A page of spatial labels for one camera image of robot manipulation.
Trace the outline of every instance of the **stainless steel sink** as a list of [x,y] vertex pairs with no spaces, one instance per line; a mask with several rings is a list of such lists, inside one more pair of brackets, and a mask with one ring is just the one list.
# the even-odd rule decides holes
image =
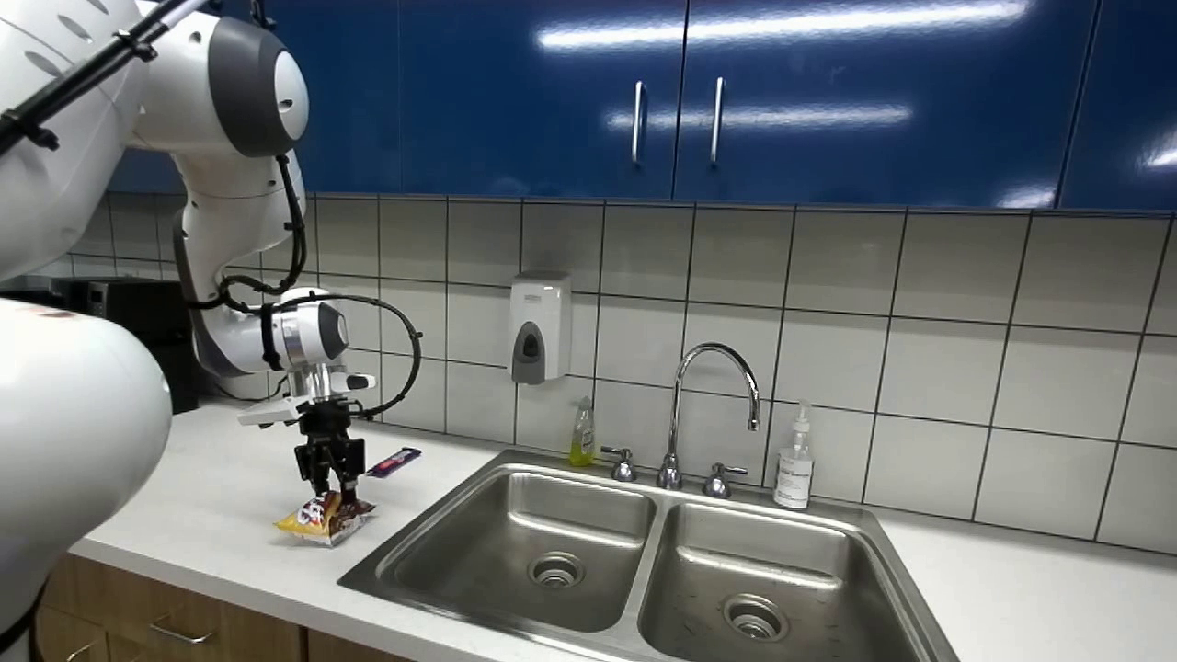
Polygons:
[[339,583],[604,660],[956,662],[875,517],[507,450]]

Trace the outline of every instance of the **chip bag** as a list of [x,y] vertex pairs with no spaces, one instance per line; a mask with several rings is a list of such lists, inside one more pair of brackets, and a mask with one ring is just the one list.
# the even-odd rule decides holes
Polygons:
[[345,504],[343,495],[327,491],[274,522],[274,527],[305,541],[335,547],[359,530],[373,509],[374,505],[360,499]]

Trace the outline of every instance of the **sink drain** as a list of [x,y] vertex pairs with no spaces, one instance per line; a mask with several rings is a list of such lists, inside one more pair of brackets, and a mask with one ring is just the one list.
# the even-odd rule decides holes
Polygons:
[[724,601],[723,613],[727,625],[756,641],[780,641],[789,634],[785,615],[758,595],[733,595]]
[[547,589],[566,589],[580,583],[585,567],[566,551],[550,551],[527,565],[531,581]]

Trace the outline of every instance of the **kitchen counter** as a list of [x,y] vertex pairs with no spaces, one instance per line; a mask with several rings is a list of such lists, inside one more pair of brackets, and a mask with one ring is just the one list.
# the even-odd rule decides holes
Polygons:
[[[419,662],[585,660],[335,584],[501,445],[355,424],[370,464],[405,445],[423,455],[365,478],[375,517],[327,549],[272,525],[308,497],[297,429],[242,428],[237,412],[175,417],[148,483],[72,551]],[[964,662],[1177,658],[1177,557],[872,510]]]

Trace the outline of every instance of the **drawer handle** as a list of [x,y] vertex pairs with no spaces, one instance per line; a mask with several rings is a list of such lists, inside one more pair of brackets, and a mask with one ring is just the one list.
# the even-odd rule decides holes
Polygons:
[[724,78],[716,79],[716,117],[711,120],[711,165],[719,163],[719,124],[724,117]]
[[640,80],[633,86],[633,143],[630,146],[630,160],[633,165],[640,165],[638,146],[641,144],[641,93],[645,87]]
[[71,653],[66,657],[66,662],[74,662],[74,660],[77,660],[78,657],[80,657],[82,655],[87,655],[89,653],[91,647],[93,647],[93,646],[94,646],[94,642],[89,642],[86,646],[79,648],[78,650]]
[[155,630],[157,633],[159,633],[161,635],[167,635],[167,636],[169,636],[169,637],[172,637],[174,640],[182,641],[184,643],[186,643],[188,646],[197,646],[198,643],[205,643],[206,641],[213,638],[213,635],[217,634],[217,630],[210,630],[208,634],[206,634],[204,636],[189,637],[188,635],[182,635],[182,634],[180,634],[180,633],[178,633],[175,630],[169,630],[169,629],[165,628],[164,625],[161,625],[160,623],[162,623],[164,621],[167,621],[171,616],[172,616],[171,614],[164,614],[159,618],[155,618],[154,621],[151,622],[151,629]]

